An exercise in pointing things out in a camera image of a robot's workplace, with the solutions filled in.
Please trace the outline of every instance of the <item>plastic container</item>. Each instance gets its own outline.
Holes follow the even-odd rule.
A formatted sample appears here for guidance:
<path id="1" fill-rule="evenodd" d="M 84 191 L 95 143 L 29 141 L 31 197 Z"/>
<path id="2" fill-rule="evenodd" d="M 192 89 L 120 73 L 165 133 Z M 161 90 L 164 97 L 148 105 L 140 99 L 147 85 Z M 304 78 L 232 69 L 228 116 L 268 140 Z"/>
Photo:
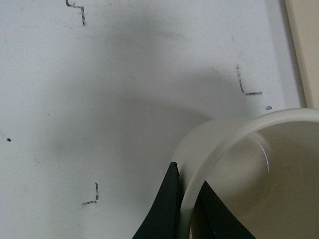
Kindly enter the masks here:
<path id="1" fill-rule="evenodd" d="M 256 238 L 316 238 L 318 139 L 319 111 L 312 109 L 212 120 L 192 130 L 172 159 L 184 193 L 179 238 L 189 238 L 205 180 Z"/>

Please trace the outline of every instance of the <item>translucent plastic rim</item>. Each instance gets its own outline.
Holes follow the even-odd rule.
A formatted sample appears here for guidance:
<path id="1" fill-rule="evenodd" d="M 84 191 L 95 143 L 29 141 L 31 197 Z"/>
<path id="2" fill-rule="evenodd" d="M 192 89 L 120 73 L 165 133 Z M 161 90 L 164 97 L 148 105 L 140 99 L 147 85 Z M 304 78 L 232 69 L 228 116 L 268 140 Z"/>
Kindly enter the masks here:
<path id="1" fill-rule="evenodd" d="M 233 131 L 225 137 L 211 153 L 205 158 L 199 168 L 195 171 L 190 180 L 180 208 L 179 218 L 179 239 L 189 239 L 189 228 L 192 211 L 201 186 L 205 182 L 209 173 L 216 163 L 229 151 L 236 143 L 249 134 L 276 124 L 286 122 L 317 122 L 319 123 L 319 110 L 315 109 L 290 109 L 269 113 L 249 121 L 241 128 Z"/>

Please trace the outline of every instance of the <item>handwritten mark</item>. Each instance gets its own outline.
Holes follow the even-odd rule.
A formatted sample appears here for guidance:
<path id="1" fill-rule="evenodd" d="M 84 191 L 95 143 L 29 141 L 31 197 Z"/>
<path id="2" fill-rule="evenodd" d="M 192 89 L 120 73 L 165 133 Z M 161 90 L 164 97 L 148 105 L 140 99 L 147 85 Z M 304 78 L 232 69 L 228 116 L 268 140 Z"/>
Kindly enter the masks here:
<path id="1" fill-rule="evenodd" d="M 86 203 L 81 203 L 81 204 L 82 205 L 87 205 L 87 204 L 91 204 L 91 203 L 97 203 L 98 200 L 99 200 L 99 186 L 98 186 L 98 183 L 95 183 L 95 192 L 96 192 L 96 200 L 89 201 L 89 202 L 86 202 Z"/>
<path id="2" fill-rule="evenodd" d="M 262 95 L 262 92 L 250 92 L 250 93 L 246 93 L 246 96 L 259 96 Z"/>
<path id="3" fill-rule="evenodd" d="M 240 71 L 239 71 L 238 64 L 237 64 L 236 68 L 237 68 L 237 78 L 239 79 L 240 89 L 241 89 L 241 92 L 244 93 L 243 83 L 241 82 L 241 77 L 240 77 Z"/>
<path id="4" fill-rule="evenodd" d="M 87 204 L 91 204 L 91 203 L 97 203 L 98 201 L 89 201 L 89 202 L 86 202 L 86 203 L 81 203 L 82 205 L 87 205 Z"/>
<path id="5" fill-rule="evenodd" d="M 95 183 L 95 191 L 96 191 L 96 200 L 99 200 L 99 186 L 98 186 L 98 183 Z"/>
<path id="6" fill-rule="evenodd" d="M 73 4 L 70 4 L 69 3 L 69 0 L 65 0 L 65 3 L 67 6 L 70 6 L 70 7 L 74 7 L 74 8 L 80 8 L 81 9 L 81 13 L 82 13 L 82 24 L 83 26 L 85 26 L 85 15 L 84 15 L 84 7 L 83 6 L 76 6 L 75 3 Z"/>

